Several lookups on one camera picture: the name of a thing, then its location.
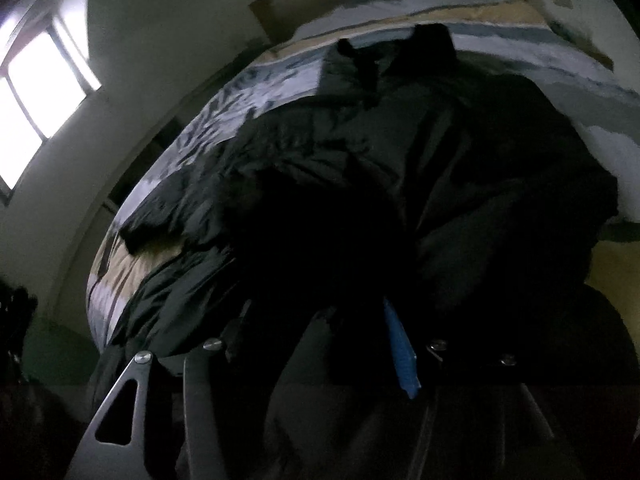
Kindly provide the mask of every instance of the pile of clothes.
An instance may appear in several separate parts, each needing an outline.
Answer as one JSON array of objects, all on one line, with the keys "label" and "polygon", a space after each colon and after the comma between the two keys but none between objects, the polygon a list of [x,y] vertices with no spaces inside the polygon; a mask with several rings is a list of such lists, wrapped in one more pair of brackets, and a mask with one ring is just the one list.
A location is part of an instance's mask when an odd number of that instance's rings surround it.
[{"label": "pile of clothes", "polygon": [[532,448],[562,478],[618,471],[638,361],[584,285],[616,179],[530,80],[460,62],[443,25],[328,55],[349,91],[248,118],[121,227],[131,254],[184,250],[127,303],[94,410],[136,352],[221,336],[233,478],[491,478]]}]

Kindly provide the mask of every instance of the bed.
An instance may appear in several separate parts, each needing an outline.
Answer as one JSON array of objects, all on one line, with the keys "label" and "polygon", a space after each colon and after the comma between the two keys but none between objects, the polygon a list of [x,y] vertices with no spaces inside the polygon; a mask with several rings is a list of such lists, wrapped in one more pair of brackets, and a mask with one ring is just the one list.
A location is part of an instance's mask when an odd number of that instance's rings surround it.
[{"label": "bed", "polygon": [[[180,253],[179,238],[162,238],[129,254],[118,236],[119,227],[158,183],[232,137],[249,110],[259,116],[313,94],[323,57],[338,38],[350,38],[361,47],[407,38],[416,23],[433,22],[449,27],[461,58],[489,72],[519,73],[534,81],[572,119],[593,155],[618,177],[620,219],[640,221],[638,176],[611,156],[623,146],[638,152],[638,95],[620,88],[612,72],[593,57],[558,38],[529,4],[523,0],[385,0],[334,9],[264,52],[213,96],[125,200],[95,257],[88,282],[87,314],[97,347],[104,350],[140,283]],[[640,328],[629,307],[626,311],[628,327],[638,341]]]}]

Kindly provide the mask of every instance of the window frame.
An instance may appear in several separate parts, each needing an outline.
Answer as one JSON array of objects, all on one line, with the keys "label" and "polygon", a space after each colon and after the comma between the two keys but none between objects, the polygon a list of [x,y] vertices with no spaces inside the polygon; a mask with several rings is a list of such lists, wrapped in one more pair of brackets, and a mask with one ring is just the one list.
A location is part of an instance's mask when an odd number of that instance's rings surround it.
[{"label": "window frame", "polygon": [[42,133],[42,131],[37,126],[37,124],[33,121],[33,118],[31,117],[29,111],[24,106],[24,103],[20,99],[20,96],[18,95],[18,93],[15,91],[14,83],[11,81],[11,78],[9,77],[9,70],[8,70],[9,63],[11,62],[11,60],[25,46],[31,43],[31,41],[34,40],[34,38],[36,38],[40,34],[46,33],[53,40],[53,43],[56,45],[56,48],[59,51],[60,56],[62,56],[62,59],[65,60],[66,64],[69,66],[69,68],[71,69],[71,72],[76,78],[76,81],[80,85],[80,88],[84,92],[84,99],[82,99],[82,102],[80,103],[79,106],[81,106],[82,103],[84,103],[84,101],[87,98],[89,98],[92,94],[94,94],[97,91],[97,89],[94,89],[92,87],[88,79],[82,74],[81,69],[74,62],[72,54],[69,53],[68,49],[64,45],[64,42],[60,38],[60,34],[56,30],[56,27],[64,27],[62,20],[60,20],[59,17],[57,16],[54,16],[52,14],[47,14],[44,18],[42,18],[41,20],[38,20],[34,25],[31,25],[30,27],[20,31],[18,36],[15,38],[15,41],[7,51],[6,56],[4,57],[2,62],[0,62],[0,78],[6,79],[9,85],[9,88],[12,92],[12,95],[14,96],[16,102],[18,103],[18,106],[20,107],[20,110],[26,117],[27,121],[29,121],[29,124],[31,125],[31,127],[38,134],[38,136],[40,137],[40,140],[42,141],[40,147],[33,154],[33,156],[31,157],[31,160],[29,161],[27,166],[24,168],[23,172],[20,174],[20,177],[18,178],[18,181],[15,183],[13,189],[9,187],[9,185],[2,179],[2,176],[0,176],[0,203],[2,203],[4,206],[8,206],[9,202],[11,202],[11,198],[13,197],[15,190],[18,188],[18,186],[20,186],[20,181],[22,180],[22,177],[24,176],[25,171],[27,170],[29,165],[33,162],[33,160],[38,156],[38,154],[40,153],[40,150],[44,147],[47,141],[50,140]]}]

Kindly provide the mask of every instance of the black puffer jacket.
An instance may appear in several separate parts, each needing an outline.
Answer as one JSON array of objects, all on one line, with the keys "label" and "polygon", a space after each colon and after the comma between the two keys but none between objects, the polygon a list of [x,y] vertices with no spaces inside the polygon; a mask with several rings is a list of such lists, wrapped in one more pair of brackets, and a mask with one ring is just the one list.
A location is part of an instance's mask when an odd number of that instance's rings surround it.
[{"label": "black puffer jacket", "polygon": [[[237,425],[246,455],[271,459],[239,460],[238,478],[404,478],[419,428],[393,410],[384,415],[388,402],[406,402],[388,353],[384,297],[418,360],[432,338],[446,339],[467,378],[482,378],[478,370],[509,353],[521,380],[637,381],[617,314],[592,327],[620,341],[597,356],[582,352],[588,343],[571,336],[581,329],[562,321],[590,296],[582,285],[590,250],[617,200],[615,179],[569,120],[531,81],[459,65],[438,27],[364,52],[341,43],[332,55],[340,54],[356,61],[360,91],[248,118],[235,138],[166,179],[122,227],[131,252],[159,234],[183,236],[185,251],[129,301],[94,374],[94,403],[140,349],[185,352],[242,317],[231,364],[241,383],[265,390],[245,402],[252,416],[236,413]],[[301,340],[305,330],[322,335]],[[558,352],[575,362],[559,365]],[[334,422],[316,442],[287,425],[282,389],[273,389],[290,373],[296,384],[354,388],[318,400]],[[419,420],[407,409],[396,413]],[[361,433],[367,424],[373,436]],[[372,469],[370,453],[381,449],[394,458]]]}]

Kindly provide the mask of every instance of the fabric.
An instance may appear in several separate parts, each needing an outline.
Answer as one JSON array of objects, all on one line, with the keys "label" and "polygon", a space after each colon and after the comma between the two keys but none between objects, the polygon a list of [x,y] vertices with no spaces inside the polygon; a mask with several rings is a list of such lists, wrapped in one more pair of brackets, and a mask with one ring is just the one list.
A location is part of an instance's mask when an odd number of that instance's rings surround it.
[{"label": "fabric", "polygon": [[149,240],[138,252],[130,254],[117,234],[105,237],[94,260],[87,283],[88,294],[103,305],[103,318],[94,317],[92,335],[99,348],[107,345],[115,323],[127,301],[154,269],[175,258],[182,250],[179,238]]},{"label": "fabric", "polygon": [[415,399],[421,388],[415,364],[415,351],[398,319],[398,314],[387,300],[385,300],[385,321],[389,329],[389,345],[398,376],[398,385],[406,391],[410,399]]}]

